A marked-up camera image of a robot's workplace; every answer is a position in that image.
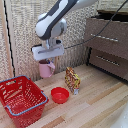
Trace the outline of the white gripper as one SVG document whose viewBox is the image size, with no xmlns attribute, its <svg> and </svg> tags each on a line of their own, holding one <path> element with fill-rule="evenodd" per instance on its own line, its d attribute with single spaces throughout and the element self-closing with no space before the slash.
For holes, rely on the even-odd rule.
<svg viewBox="0 0 128 128">
<path fill-rule="evenodd" d="M 36 61 L 52 58 L 48 60 L 48 64 L 53 63 L 53 57 L 57 57 L 64 54 L 64 47 L 61 40 L 55 40 L 52 46 L 48 48 L 42 45 L 34 46 L 32 48 L 33 57 Z"/>
</svg>

